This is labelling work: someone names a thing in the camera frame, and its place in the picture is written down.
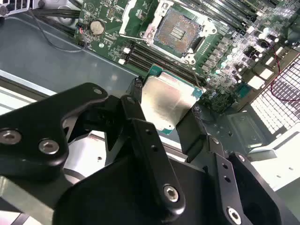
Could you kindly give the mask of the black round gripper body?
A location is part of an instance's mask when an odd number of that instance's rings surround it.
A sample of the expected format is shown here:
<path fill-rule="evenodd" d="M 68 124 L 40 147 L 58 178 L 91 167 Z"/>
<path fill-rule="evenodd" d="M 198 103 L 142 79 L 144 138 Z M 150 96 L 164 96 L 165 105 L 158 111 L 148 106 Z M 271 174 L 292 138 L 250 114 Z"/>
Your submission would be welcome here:
<path fill-rule="evenodd" d="M 213 177 L 167 156 L 117 160 L 72 186 L 55 225 L 223 225 Z"/>

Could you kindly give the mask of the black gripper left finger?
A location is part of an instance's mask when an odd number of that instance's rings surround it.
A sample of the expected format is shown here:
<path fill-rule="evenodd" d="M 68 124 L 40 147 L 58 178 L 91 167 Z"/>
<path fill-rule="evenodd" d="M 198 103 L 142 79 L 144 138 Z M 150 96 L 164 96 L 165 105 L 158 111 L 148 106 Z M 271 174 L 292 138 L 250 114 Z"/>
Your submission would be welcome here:
<path fill-rule="evenodd" d="M 84 83 L 1 116 L 2 208 L 53 216 L 61 197 L 75 185 L 64 175 L 69 145 L 91 130 L 106 134 L 108 165 L 128 156 L 167 156 L 134 96 L 109 96 Z"/>

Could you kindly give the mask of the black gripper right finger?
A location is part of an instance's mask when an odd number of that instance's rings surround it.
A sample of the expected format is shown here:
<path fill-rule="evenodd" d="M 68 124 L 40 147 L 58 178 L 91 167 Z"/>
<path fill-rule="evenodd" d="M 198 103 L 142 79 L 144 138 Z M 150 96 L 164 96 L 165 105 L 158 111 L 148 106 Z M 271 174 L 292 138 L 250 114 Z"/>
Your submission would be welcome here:
<path fill-rule="evenodd" d="M 199 106 L 176 126 L 187 162 L 204 170 L 207 225 L 287 225 L 289 209 L 242 154 L 225 154 L 209 135 Z"/>

